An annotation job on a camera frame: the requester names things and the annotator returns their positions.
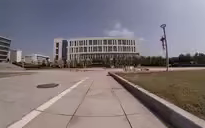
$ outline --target sky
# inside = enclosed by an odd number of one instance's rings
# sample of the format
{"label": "sky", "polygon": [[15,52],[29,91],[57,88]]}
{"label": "sky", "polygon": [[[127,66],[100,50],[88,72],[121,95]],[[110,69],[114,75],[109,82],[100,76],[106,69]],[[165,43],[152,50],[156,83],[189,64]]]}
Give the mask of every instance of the sky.
{"label": "sky", "polygon": [[136,37],[144,56],[205,53],[205,0],[0,0],[0,35],[24,54],[52,56],[54,38]]}

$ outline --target large white building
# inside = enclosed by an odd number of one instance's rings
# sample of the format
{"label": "large white building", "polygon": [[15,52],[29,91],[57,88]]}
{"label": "large white building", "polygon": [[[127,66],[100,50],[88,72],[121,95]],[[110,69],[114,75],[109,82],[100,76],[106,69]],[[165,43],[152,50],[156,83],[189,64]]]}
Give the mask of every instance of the large white building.
{"label": "large white building", "polygon": [[25,63],[29,64],[42,64],[43,61],[47,62],[49,60],[49,56],[44,56],[40,54],[31,54],[24,56]]}
{"label": "large white building", "polygon": [[54,60],[103,59],[138,56],[135,38],[93,37],[54,39]]}

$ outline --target road surface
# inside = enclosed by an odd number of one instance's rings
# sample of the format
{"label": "road surface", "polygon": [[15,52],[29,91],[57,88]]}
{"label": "road surface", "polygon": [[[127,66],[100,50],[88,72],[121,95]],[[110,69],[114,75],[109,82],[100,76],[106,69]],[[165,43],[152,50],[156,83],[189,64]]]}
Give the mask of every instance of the road surface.
{"label": "road surface", "polygon": [[[165,128],[107,70],[0,78],[0,128]],[[58,83],[39,89],[38,84]]]}

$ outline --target concrete curb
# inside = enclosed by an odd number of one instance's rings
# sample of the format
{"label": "concrete curb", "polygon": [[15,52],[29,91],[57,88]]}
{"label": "concrete curb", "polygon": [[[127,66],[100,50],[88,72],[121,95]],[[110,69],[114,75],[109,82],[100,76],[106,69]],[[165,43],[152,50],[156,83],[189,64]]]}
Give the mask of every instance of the concrete curb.
{"label": "concrete curb", "polygon": [[108,74],[170,125],[176,128],[205,128],[205,121],[203,119],[186,112],[176,105],[125,80],[115,73],[108,72]]}

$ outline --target dry grass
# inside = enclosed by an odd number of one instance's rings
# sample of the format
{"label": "dry grass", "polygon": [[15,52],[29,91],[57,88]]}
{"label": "dry grass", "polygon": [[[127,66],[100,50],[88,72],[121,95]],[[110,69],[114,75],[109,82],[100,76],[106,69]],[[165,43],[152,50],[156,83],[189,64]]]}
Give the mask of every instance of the dry grass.
{"label": "dry grass", "polygon": [[205,120],[205,70],[118,75]]}

